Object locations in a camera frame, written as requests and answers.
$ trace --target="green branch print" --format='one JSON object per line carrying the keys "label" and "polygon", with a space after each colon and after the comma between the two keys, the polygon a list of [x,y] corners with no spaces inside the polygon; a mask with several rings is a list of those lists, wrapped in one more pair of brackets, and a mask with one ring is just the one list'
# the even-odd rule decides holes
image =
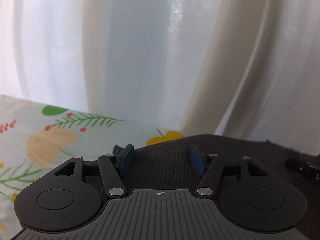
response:
{"label": "green branch print", "polygon": [[[30,171],[33,164],[31,164],[23,173],[20,173],[19,175],[16,175],[16,173],[20,171],[21,166],[23,165],[23,163],[21,163],[20,165],[18,165],[15,169],[12,169],[12,167],[9,167],[7,169],[5,169],[1,174],[0,174],[0,184],[14,189],[14,190],[18,190],[21,191],[22,188],[17,188],[17,187],[13,187],[11,186],[9,183],[11,181],[19,181],[19,182],[25,182],[25,183],[32,183],[35,182],[36,179],[30,179],[29,176],[39,173],[41,172],[43,169],[37,169],[34,171]],[[7,198],[12,198],[10,196],[7,196],[5,193],[3,193],[2,191],[0,191],[0,194],[7,197]]]}
{"label": "green branch print", "polygon": [[87,127],[89,124],[91,124],[91,127],[98,124],[99,126],[106,125],[107,127],[110,127],[115,122],[121,122],[122,120],[114,119],[111,117],[106,117],[103,115],[98,114],[83,114],[78,113],[72,114],[71,116],[63,117],[62,120],[56,119],[56,123],[52,124],[51,126],[58,126],[59,128],[64,128],[66,125],[68,125],[68,128],[70,128],[72,125],[76,124],[76,126],[80,125],[81,123],[85,123],[84,127]]}

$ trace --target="gray ribbed plate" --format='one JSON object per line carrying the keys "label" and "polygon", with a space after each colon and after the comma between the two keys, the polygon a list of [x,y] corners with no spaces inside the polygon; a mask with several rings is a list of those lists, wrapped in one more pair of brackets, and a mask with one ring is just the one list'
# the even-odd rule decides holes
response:
{"label": "gray ribbed plate", "polygon": [[305,240],[296,229],[277,234],[244,230],[229,222],[212,200],[193,197],[187,189],[135,189],[110,200],[101,215],[66,233],[25,229],[16,240]]}

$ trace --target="floral bedsheet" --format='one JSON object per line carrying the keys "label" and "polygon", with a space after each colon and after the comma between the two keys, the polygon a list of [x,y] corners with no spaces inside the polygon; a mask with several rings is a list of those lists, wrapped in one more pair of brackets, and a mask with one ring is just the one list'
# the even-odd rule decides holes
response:
{"label": "floral bedsheet", "polygon": [[115,144],[140,148],[182,137],[115,117],[0,96],[0,239],[21,230],[13,210],[17,194],[72,156],[96,160]]}

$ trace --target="black circular joint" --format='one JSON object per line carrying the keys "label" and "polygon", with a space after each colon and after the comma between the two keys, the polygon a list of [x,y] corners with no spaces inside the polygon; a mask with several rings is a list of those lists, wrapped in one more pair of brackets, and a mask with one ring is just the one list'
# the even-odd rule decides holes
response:
{"label": "black circular joint", "polygon": [[74,200],[72,192],[56,188],[42,192],[37,198],[37,203],[45,209],[59,210],[70,206]]}
{"label": "black circular joint", "polygon": [[284,203],[284,197],[279,192],[266,188],[251,191],[247,200],[252,206],[262,210],[273,210]]}

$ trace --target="black cloth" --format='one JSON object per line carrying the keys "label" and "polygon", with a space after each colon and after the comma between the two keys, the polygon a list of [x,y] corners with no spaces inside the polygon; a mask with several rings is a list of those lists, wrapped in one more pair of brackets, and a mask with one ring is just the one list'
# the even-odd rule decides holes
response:
{"label": "black cloth", "polygon": [[[299,152],[270,142],[199,135],[136,149],[133,167],[122,178],[124,186],[129,192],[133,188],[194,190],[200,179],[188,159],[191,144],[196,145],[204,154],[223,155],[229,161],[239,161],[241,156],[250,156],[287,180],[308,201],[307,212],[296,225],[298,230],[310,239],[320,239],[320,185],[308,182],[300,174],[286,169],[286,160],[300,156]],[[226,178],[222,187],[227,187],[230,183],[234,183],[232,178]]]}

